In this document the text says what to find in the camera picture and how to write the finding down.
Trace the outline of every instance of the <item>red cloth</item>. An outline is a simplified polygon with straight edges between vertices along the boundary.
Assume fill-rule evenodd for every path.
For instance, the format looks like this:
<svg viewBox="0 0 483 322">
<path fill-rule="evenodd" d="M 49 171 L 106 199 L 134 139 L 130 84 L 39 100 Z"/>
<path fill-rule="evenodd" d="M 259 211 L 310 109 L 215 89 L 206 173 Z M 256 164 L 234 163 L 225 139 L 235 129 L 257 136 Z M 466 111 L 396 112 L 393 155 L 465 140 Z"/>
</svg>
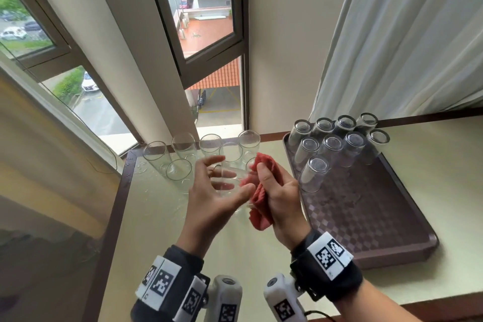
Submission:
<svg viewBox="0 0 483 322">
<path fill-rule="evenodd" d="M 275 180 L 283 185 L 284 181 L 281 176 L 280 168 L 272 157 L 267 154 L 257 153 L 255 158 L 255 163 L 251 167 L 251 170 L 256 173 L 257 165 L 263 163 L 267 168 L 273 173 Z M 240 182 L 240 186 L 246 185 L 247 183 L 254 183 L 257 186 L 255 193 L 253 194 L 250 202 L 254 205 L 255 209 L 250 211 L 250 221 L 253 227 L 257 230 L 265 230 L 273 224 L 273 217 L 270 212 L 268 198 L 269 195 L 263 188 L 263 185 L 256 176 L 248 176 Z"/>
</svg>

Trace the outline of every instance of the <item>white car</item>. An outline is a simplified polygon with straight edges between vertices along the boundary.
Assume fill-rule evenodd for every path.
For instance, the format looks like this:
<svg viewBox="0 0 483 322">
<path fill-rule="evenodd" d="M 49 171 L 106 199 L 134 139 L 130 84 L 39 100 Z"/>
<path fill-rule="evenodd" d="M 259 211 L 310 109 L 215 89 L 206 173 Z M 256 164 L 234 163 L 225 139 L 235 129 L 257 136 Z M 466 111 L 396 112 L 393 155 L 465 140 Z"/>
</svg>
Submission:
<svg viewBox="0 0 483 322">
<path fill-rule="evenodd" d="M 20 27 L 7 27 L 0 33 L 0 38 L 4 40 L 25 40 L 28 34 Z"/>
<path fill-rule="evenodd" d="M 93 92 L 93 91 L 99 90 L 99 87 L 92 80 L 88 72 L 84 72 L 84 80 L 82 81 L 81 87 L 84 90 L 84 92 Z"/>
</svg>

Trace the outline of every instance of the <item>left hand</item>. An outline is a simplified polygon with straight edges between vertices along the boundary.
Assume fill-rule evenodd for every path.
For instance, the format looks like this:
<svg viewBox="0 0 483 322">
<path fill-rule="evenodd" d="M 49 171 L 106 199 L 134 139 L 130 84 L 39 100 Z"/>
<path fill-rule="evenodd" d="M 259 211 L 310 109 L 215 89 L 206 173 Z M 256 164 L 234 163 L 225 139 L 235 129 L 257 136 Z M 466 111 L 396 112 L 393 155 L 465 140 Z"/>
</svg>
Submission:
<svg viewBox="0 0 483 322">
<path fill-rule="evenodd" d="M 183 230 L 176 246 L 188 253 L 203 258 L 214 237 L 225 226 L 236 209 L 246 203 L 255 193 L 255 185 L 246 184 L 231 196 L 221 197 L 210 180 L 213 169 L 208 168 L 225 159 L 223 155 L 212 155 L 199 159 L 195 164 L 195 181 L 189 190 L 188 209 Z"/>
</svg>

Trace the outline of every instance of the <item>hand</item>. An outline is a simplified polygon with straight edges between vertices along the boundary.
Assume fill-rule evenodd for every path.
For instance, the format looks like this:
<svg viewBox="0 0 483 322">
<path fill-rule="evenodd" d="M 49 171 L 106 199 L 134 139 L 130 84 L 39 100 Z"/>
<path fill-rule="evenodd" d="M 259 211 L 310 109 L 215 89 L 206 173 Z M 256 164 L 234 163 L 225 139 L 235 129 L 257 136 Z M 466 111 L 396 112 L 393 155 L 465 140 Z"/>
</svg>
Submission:
<svg viewBox="0 0 483 322">
<path fill-rule="evenodd" d="M 292 251 L 310 232 L 299 197 L 299 183 L 281 165 L 284 181 L 281 186 L 263 163 L 257 166 L 258 178 L 269 194 L 269 207 L 273 216 L 275 237 Z"/>
<path fill-rule="evenodd" d="M 195 181 L 189 190 L 188 209 L 183 230 L 176 246 L 203 258 L 214 237 L 225 226 L 236 209 L 246 203 L 255 192 L 255 185 L 242 186 L 231 196 L 221 197 L 216 190 L 234 188 L 223 182 L 211 182 L 211 177 L 220 177 L 220 171 L 208 168 L 225 159 L 223 155 L 212 155 L 196 161 Z"/>
</svg>

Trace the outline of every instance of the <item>tray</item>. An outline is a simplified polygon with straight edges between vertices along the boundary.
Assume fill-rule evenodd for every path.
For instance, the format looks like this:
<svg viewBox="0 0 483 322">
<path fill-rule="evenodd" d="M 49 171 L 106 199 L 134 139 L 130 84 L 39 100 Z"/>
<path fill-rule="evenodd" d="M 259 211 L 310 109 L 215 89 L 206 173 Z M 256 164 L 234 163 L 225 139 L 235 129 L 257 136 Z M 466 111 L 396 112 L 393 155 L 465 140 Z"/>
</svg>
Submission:
<svg viewBox="0 0 483 322">
<path fill-rule="evenodd" d="M 295 178 L 299 172 L 292 166 Z M 332 168 L 321 190 L 300 190 L 305 214 L 313 229 L 329 232 L 361 269 L 409 264 L 427 260 L 439 245 L 429 225 L 401 180 L 381 154 L 366 166 Z"/>
</svg>

